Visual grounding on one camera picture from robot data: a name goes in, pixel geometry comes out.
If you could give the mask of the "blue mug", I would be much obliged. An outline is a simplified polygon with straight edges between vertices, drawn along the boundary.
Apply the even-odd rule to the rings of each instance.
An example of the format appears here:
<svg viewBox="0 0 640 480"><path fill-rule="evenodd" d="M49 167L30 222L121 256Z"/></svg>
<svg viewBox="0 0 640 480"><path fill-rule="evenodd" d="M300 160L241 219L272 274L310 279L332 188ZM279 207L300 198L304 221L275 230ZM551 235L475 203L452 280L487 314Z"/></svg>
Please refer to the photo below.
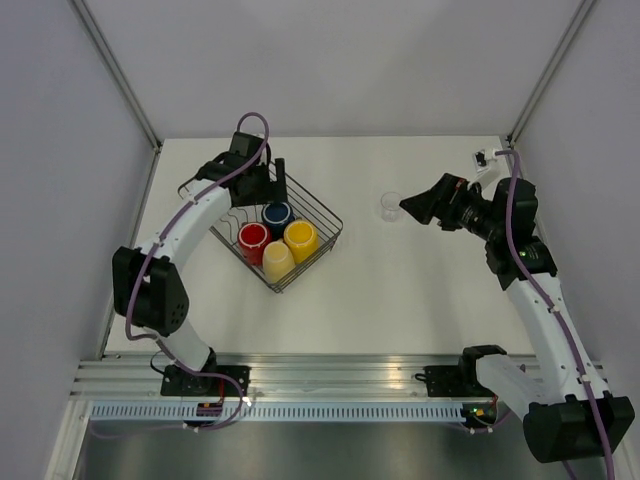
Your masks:
<svg viewBox="0 0 640 480"><path fill-rule="evenodd" d="M261 212L261 221L270 231L273 239L282 238L287 226L294 220L294 211L287 202L268 204Z"/></svg>

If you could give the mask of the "right frame post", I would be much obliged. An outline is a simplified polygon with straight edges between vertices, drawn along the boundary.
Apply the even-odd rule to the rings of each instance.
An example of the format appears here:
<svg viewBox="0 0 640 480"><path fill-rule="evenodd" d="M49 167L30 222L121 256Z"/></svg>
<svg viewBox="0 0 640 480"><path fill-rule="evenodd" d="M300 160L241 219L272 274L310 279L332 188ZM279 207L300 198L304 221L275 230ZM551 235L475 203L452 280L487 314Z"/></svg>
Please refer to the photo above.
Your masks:
<svg viewBox="0 0 640 480"><path fill-rule="evenodd" d="M598 5L597 0L581 0L572 14L560 39L556 43L551 56L546 62L540 76L536 80L533 89L528 95L511 129L501 138L503 146L514 146L522 137L526 127L530 123L534 113L543 100L547 90L551 86L556 74L561 69L564 60L575 44L581 31L584 29L594 9Z"/></svg>

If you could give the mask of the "clear glass cup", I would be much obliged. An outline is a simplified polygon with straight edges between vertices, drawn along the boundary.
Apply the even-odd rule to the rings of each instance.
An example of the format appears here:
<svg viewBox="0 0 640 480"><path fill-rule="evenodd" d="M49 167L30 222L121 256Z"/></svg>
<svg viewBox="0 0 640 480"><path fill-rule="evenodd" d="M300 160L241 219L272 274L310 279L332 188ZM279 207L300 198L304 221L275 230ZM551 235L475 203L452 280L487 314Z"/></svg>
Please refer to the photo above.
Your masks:
<svg viewBox="0 0 640 480"><path fill-rule="evenodd" d="M381 218L385 222L396 222L401 218L403 214L403 209L400 206L401 200L402 197L397 192L386 192L382 195L380 199Z"/></svg>

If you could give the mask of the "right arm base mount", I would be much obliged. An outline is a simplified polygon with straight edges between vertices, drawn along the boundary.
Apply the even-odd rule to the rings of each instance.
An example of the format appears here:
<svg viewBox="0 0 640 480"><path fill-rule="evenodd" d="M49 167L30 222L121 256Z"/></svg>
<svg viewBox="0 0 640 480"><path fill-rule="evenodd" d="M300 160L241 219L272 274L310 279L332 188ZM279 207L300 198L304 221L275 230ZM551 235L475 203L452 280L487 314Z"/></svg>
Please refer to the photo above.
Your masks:
<svg viewBox="0 0 640 480"><path fill-rule="evenodd" d="M489 398L492 393L464 381L460 369L453 365L425 366L413 378L424 384L429 398Z"/></svg>

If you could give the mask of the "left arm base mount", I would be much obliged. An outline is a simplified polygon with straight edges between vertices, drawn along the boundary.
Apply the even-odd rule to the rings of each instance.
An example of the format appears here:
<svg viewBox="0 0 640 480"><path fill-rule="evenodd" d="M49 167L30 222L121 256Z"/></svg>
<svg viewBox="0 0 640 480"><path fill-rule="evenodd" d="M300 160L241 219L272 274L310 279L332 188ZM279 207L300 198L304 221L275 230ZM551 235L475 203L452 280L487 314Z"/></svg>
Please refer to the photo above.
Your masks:
<svg viewBox="0 0 640 480"><path fill-rule="evenodd" d="M217 373L235 380L246 394L250 383L250 367L246 365L219 365ZM160 388L163 397L220 397L237 398L238 390L227 380L195 376L177 366L167 366Z"/></svg>

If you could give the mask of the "frame post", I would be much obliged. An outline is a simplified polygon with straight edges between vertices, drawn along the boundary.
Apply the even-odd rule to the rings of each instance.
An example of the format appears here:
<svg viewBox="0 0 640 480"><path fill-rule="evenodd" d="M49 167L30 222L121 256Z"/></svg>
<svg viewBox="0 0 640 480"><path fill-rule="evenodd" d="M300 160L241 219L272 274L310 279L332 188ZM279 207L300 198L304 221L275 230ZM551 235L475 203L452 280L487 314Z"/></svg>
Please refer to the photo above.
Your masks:
<svg viewBox="0 0 640 480"><path fill-rule="evenodd" d="M543 100L547 90L551 86L556 74L561 69L564 60L575 44L581 31L584 29L594 9L598 5L597 0L581 0L572 14L560 39L556 43L551 56L546 62L540 76L536 80L533 89L528 95L511 129L501 138L503 146L514 146L522 137L526 127L530 123L534 113Z"/></svg>
<svg viewBox="0 0 640 480"><path fill-rule="evenodd" d="M152 126L144 108L134 92L120 62L116 58L107 37L99 26L89 4L84 0L69 0L68 4L79 20L81 27L104 65L108 76L122 97L136 125L149 143L152 151L158 153L162 140Z"/></svg>

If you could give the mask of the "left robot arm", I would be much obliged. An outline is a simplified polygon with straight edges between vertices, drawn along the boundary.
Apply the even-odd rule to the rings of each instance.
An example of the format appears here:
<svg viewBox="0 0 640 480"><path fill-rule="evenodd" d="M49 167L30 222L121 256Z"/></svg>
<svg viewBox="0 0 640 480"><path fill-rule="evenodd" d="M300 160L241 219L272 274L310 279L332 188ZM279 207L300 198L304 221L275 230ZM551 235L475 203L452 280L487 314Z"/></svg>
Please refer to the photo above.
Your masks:
<svg viewBox="0 0 640 480"><path fill-rule="evenodd" d="M171 218L140 245L112 257L114 309L128 340L149 339L184 370L183 383L206 396L218 384L215 352L191 325L190 299L181 271L210 228L234 207L267 203L278 186L262 161L266 136L237 131L227 150L186 182L187 193Z"/></svg>

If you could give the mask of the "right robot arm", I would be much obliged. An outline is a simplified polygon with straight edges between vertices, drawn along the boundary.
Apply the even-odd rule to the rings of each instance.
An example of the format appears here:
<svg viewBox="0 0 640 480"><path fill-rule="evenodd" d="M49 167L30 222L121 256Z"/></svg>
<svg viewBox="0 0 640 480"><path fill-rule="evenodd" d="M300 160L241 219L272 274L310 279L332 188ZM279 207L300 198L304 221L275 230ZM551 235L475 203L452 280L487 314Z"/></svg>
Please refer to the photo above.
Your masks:
<svg viewBox="0 0 640 480"><path fill-rule="evenodd" d="M589 359L562 296L558 270L534 233L535 186L503 178L492 199L479 185L444 174L429 190L399 206L422 225L465 229L485 243L486 262L522 320L537 357L536 382L497 345L467 347L459 359L459 388L488 390L522 422L530 452L541 463L610 458L631 426L635 411L615 396Z"/></svg>

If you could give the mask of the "red mug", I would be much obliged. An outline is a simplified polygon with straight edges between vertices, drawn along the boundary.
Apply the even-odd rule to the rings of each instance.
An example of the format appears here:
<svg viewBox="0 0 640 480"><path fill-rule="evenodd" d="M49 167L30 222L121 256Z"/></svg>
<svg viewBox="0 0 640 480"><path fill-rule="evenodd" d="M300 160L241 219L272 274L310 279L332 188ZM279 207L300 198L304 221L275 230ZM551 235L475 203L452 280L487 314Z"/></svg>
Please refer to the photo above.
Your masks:
<svg viewBox="0 0 640 480"><path fill-rule="evenodd" d="M237 235L241 253L252 266L262 265L264 250L271 241L271 231L260 222L244 224Z"/></svg>

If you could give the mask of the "pale yellow mug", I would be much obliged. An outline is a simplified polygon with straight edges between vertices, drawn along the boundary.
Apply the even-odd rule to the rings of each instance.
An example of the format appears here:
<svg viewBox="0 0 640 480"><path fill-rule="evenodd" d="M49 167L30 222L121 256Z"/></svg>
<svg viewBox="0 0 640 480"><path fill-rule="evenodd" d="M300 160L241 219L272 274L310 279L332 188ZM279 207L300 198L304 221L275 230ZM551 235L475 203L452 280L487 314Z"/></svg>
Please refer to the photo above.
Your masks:
<svg viewBox="0 0 640 480"><path fill-rule="evenodd" d="M283 279L295 266L292 252L284 242L274 241L265 247L262 267L269 284L277 283Z"/></svg>

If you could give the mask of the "left frame post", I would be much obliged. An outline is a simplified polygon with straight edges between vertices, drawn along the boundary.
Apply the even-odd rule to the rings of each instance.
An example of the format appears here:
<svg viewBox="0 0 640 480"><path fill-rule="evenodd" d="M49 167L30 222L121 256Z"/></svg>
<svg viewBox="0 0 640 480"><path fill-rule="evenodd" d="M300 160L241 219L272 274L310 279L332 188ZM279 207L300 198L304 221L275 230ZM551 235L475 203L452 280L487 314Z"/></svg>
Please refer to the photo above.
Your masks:
<svg viewBox="0 0 640 480"><path fill-rule="evenodd" d="M108 76L122 97L136 125L149 143L152 151L158 153L162 140L152 126L144 108L134 92L120 62L116 58L107 37L99 26L89 4L84 0L69 0L68 4L79 20L81 27L104 65Z"/></svg>

